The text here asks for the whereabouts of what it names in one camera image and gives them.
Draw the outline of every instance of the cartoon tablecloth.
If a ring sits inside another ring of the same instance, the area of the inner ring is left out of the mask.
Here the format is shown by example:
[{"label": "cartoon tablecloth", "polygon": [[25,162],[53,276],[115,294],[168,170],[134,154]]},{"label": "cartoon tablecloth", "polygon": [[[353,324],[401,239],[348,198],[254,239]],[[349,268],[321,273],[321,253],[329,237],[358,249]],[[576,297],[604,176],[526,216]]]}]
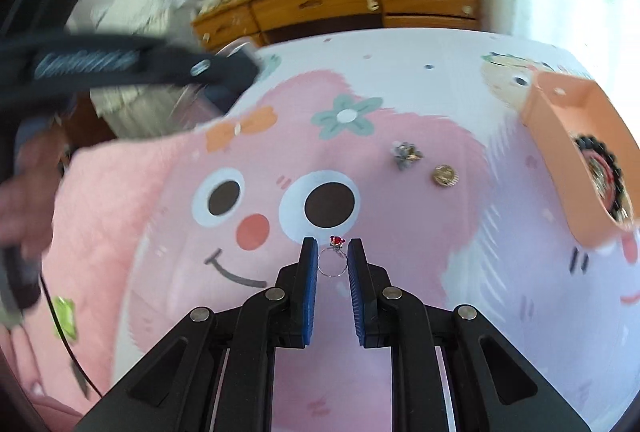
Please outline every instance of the cartoon tablecloth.
[{"label": "cartoon tablecloth", "polygon": [[[580,63],[429,29],[261,54],[258,83],[188,136],[166,181],[118,306],[113,381],[193,307],[236,307],[273,285],[305,236],[341,235],[425,304],[478,307],[592,430],[609,430],[640,388],[638,235],[575,242],[517,113],[536,69],[586,75]],[[397,141],[424,158],[400,171]],[[431,180],[438,165],[455,186]],[[275,378],[275,431],[390,430],[390,354],[359,347],[347,275],[318,276],[312,343],[279,349]]]}]

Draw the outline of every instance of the beige cartoon character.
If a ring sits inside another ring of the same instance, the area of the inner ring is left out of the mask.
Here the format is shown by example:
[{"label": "beige cartoon character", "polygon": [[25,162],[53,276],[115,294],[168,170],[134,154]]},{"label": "beige cartoon character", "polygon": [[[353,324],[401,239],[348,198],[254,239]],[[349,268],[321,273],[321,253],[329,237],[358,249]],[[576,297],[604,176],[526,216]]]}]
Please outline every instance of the beige cartoon character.
[{"label": "beige cartoon character", "polygon": [[509,107],[520,111],[527,99],[536,71],[554,71],[545,62],[536,62],[514,55],[491,52],[483,55],[482,78],[492,94]]}]

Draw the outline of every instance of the wooden desk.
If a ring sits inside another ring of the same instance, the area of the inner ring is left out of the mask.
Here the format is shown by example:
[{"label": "wooden desk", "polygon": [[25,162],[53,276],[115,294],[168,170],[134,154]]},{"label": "wooden desk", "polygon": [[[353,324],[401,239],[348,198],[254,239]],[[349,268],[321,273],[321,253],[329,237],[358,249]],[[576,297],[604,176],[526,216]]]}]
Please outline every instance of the wooden desk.
[{"label": "wooden desk", "polygon": [[478,30],[480,0],[233,0],[193,21],[203,45],[215,50],[238,37],[260,46],[270,31],[323,19],[372,16],[386,28],[435,27]]}]

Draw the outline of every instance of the hand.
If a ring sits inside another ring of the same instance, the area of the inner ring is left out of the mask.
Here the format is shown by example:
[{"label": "hand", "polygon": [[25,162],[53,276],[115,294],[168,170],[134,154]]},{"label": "hand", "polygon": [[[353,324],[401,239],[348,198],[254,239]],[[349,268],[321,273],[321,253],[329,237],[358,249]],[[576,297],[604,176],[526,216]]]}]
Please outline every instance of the hand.
[{"label": "hand", "polygon": [[66,146],[59,126],[25,143],[18,153],[20,174],[0,185],[0,247],[20,246],[25,259],[39,259],[53,238],[53,207]]}]

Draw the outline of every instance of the cartoon eye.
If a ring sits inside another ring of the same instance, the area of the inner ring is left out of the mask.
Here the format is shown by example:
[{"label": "cartoon eye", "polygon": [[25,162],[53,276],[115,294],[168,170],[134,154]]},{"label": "cartoon eye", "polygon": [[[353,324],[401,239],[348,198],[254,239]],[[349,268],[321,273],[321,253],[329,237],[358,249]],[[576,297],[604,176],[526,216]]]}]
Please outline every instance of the cartoon eye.
[{"label": "cartoon eye", "polygon": [[527,77],[526,75],[514,75],[513,76],[513,81],[518,86],[526,87],[526,86],[529,85],[529,77]]},{"label": "cartoon eye", "polygon": [[191,213],[197,224],[211,228],[231,217],[244,195],[244,177],[235,168],[209,174],[193,196]]},{"label": "cartoon eye", "polygon": [[278,215],[287,237],[301,243],[315,237],[328,243],[331,235],[346,234],[358,218],[360,193],[351,179],[335,170],[316,170],[287,188]]}]

